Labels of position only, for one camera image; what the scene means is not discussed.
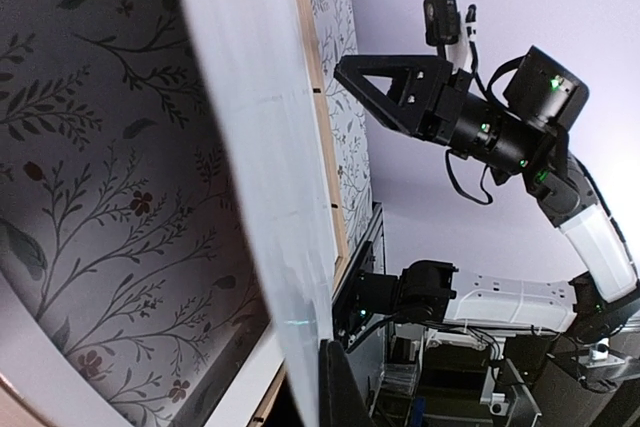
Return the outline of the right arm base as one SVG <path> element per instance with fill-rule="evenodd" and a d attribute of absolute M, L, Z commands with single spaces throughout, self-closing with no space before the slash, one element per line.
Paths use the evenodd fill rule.
<path fill-rule="evenodd" d="M 385 307 L 387 276 L 383 204 L 372 204 L 372 217 L 338 284 L 332 307 L 333 335 L 347 353 L 371 323 L 389 316 Z"/>

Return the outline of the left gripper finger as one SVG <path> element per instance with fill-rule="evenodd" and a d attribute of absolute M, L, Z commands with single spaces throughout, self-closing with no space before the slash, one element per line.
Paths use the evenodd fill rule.
<path fill-rule="evenodd" d="M 366 427 L 373 421 L 342 345 L 323 339 L 318 355 L 319 426 Z"/>

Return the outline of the floral tablecloth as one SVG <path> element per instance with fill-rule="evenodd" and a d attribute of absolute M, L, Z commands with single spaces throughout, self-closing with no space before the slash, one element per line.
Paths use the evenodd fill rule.
<path fill-rule="evenodd" d="M 337 257 L 372 216 L 361 106 L 332 80 L 356 47 L 351 0 L 296 0 Z M 1 0 L 1 251 L 50 259 L 191 245 L 245 251 L 305 425 L 235 196 L 181 0 Z"/>

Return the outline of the books and cat photo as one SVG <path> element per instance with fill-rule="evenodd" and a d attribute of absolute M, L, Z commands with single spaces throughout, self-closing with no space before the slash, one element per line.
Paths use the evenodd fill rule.
<path fill-rule="evenodd" d="M 296 0 L 181 4 L 297 407 L 316 426 L 337 253 Z"/>

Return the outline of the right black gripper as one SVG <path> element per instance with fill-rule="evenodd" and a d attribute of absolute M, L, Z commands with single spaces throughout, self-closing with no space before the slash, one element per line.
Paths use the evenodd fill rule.
<path fill-rule="evenodd" d="M 382 126 L 409 133 L 399 105 L 369 77 L 396 82 L 397 97 L 413 95 L 417 123 L 412 136 L 428 142 L 450 142 L 461 116 L 472 75 L 452 73 L 450 63 L 434 55 L 345 55 L 336 64 L 334 79 Z"/>

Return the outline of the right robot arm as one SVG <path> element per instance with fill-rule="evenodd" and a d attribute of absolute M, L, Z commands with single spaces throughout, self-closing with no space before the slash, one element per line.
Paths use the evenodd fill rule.
<path fill-rule="evenodd" d="M 496 184 L 521 177 L 586 268 L 572 281 L 569 335 L 583 344 L 613 336 L 639 309 L 639 273 L 596 182 L 569 148 L 588 87 L 537 48 L 502 71 L 512 76 L 504 104 L 473 94 L 471 73 L 444 52 L 346 55 L 334 76 L 384 127 L 443 146 L 448 157 L 476 159 Z"/>

